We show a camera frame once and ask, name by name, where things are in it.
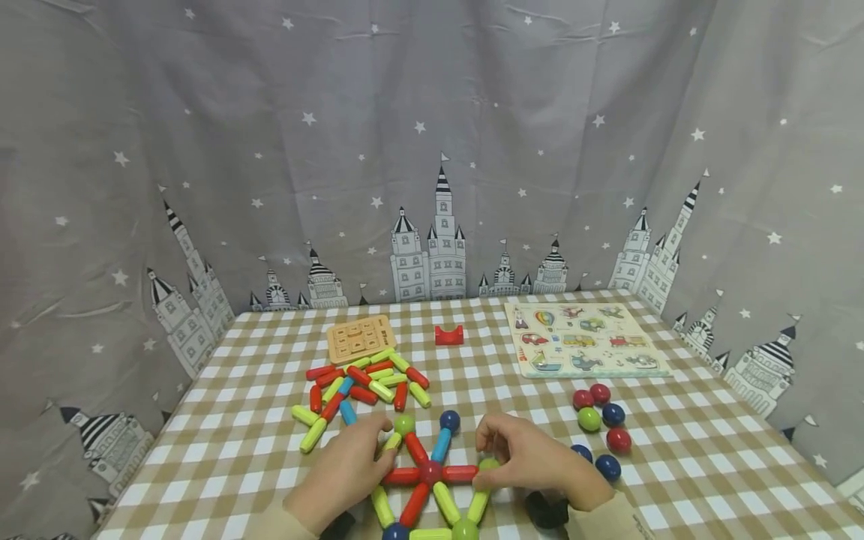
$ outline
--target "red magnetic stick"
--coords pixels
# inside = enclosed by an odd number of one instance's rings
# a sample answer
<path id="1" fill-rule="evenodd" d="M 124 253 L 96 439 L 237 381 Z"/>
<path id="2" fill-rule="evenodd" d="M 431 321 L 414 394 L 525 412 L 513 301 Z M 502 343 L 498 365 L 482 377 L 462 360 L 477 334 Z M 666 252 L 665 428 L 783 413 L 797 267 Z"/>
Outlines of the red magnetic stick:
<path id="1" fill-rule="evenodd" d="M 333 364 L 323 365 L 322 367 L 316 367 L 314 369 L 306 371 L 306 380 L 314 381 L 321 375 L 332 372 L 336 369 L 336 366 Z"/>
<path id="2" fill-rule="evenodd" d="M 418 370 L 413 367 L 405 370 L 405 375 L 408 375 L 408 378 L 414 381 L 415 383 L 421 385 L 424 390 L 429 389 L 429 379 L 425 378 Z"/>
<path id="3" fill-rule="evenodd" d="M 408 504 L 402 510 L 402 515 L 399 516 L 399 523 L 413 529 L 417 523 L 417 518 L 420 517 L 423 507 L 426 505 L 426 499 L 429 497 L 429 486 L 426 484 L 417 484 L 411 498 L 408 499 Z"/>
<path id="4" fill-rule="evenodd" d="M 444 467 L 443 479 L 446 484 L 457 482 L 470 483 L 480 469 L 476 465 L 451 465 Z"/>
<path id="5" fill-rule="evenodd" d="M 309 408 L 316 415 L 321 413 L 321 387 L 317 384 L 309 389 Z"/>
<path id="6" fill-rule="evenodd" d="M 390 471 L 382 484 L 387 486 L 416 486 L 420 483 L 420 469 L 417 467 L 400 467 Z"/>
<path id="7" fill-rule="evenodd" d="M 413 431 L 410 431 L 405 436 L 405 446 L 408 447 L 408 453 L 411 454 L 411 459 L 414 460 L 417 465 L 422 465 L 429 459 L 426 455 L 426 450 L 420 443 L 420 439 L 417 438 L 416 433 Z"/>

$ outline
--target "green ball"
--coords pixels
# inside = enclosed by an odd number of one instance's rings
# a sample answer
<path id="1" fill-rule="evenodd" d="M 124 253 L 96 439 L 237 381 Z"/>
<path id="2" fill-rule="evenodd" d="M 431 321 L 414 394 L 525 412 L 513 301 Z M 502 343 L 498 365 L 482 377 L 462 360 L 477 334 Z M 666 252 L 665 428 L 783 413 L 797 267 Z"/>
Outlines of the green ball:
<path id="1" fill-rule="evenodd" d="M 480 532 L 477 525 L 471 523 L 467 518 L 462 518 L 453 524 L 453 540 L 478 540 Z"/>
<path id="2" fill-rule="evenodd" d="M 591 407 L 579 410 L 579 425 L 586 431 L 600 429 L 600 414 Z"/>
<path id="3" fill-rule="evenodd" d="M 405 438 L 408 433 L 414 431 L 414 417 L 410 415 L 400 415 L 393 423 L 393 428 L 402 436 L 402 438 Z"/>

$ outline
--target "white star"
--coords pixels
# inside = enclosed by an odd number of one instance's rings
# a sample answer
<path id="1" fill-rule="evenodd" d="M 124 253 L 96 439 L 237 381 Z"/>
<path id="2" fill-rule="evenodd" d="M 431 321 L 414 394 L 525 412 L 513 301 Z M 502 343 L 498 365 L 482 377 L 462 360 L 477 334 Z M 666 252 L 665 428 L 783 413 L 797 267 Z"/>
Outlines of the white star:
<path id="1" fill-rule="evenodd" d="M 35 486 L 38 483 L 39 483 L 39 471 L 36 471 L 35 473 L 27 473 L 27 477 L 24 480 L 22 480 L 21 483 L 18 485 L 22 486 L 24 488 L 24 491 L 26 492 L 28 489 L 30 489 L 31 487 Z"/>
<path id="2" fill-rule="evenodd" d="M 129 279 L 129 276 L 126 276 L 123 273 L 123 269 L 117 270 L 116 272 L 111 274 L 111 277 L 114 278 L 115 285 L 123 285 L 124 287 L 126 286 L 126 280 Z"/>
<path id="3" fill-rule="evenodd" d="M 130 160 L 123 155 L 123 152 L 114 152 L 114 162 L 120 163 L 121 167 L 126 168 L 126 163 L 130 162 Z"/>

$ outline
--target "hot air balloon puzzle piece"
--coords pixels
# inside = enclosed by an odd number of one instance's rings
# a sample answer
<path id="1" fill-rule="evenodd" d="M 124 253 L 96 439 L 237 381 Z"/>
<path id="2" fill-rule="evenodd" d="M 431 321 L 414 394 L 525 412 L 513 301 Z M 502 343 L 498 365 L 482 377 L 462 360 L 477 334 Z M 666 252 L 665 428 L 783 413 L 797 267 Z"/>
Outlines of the hot air balloon puzzle piece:
<path id="1" fill-rule="evenodd" d="M 624 304 L 508 303 L 508 327 L 527 378 L 672 375 L 665 356 Z"/>

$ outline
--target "table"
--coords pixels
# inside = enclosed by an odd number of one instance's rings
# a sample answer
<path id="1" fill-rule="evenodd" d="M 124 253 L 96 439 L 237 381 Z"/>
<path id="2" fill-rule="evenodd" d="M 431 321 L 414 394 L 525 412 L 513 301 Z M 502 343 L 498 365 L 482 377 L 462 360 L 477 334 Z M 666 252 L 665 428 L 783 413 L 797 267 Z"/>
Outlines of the table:
<path id="1" fill-rule="evenodd" d="M 617 487 L 626 492 L 658 538 L 862 537 L 861 515 L 798 455 L 782 435 L 743 403 L 650 309 L 626 291 L 529 296 L 529 302 L 622 302 L 655 340 L 674 378 L 601 380 L 626 413 L 632 455 L 621 459 Z M 159 435 L 136 478 L 105 520 L 98 540 L 241 538 L 250 515 L 294 486 L 316 452 L 298 448 L 306 427 L 290 406 L 308 406 L 303 373 L 324 365 L 325 331 L 337 322 L 386 314 L 398 351 L 431 381 L 433 406 L 409 397 L 406 412 L 430 450 L 446 409 L 462 418 L 449 464 L 475 464 L 473 432 L 487 411 L 515 411 L 556 439 L 605 451 L 601 435 L 586 435 L 570 404 L 575 388 L 593 383 L 529 380 L 518 375 L 507 329 L 506 298 L 422 302 L 283 313 L 242 314 Z M 463 346 L 436 347 L 434 326 L 465 328 Z M 356 403 L 359 414 L 372 408 Z M 376 408 L 384 409 L 378 403 Z M 392 413 L 392 407 L 386 406 Z M 322 437 L 336 435 L 339 417 Z M 401 466 L 410 465 L 403 449 Z M 391 488 L 401 512 L 410 488 Z M 451 488 L 465 511 L 470 486 Z M 481 538 L 537 538 L 520 493 L 495 494 Z M 366 502 L 354 538 L 380 538 Z M 430 500 L 422 527 L 445 526 Z"/>

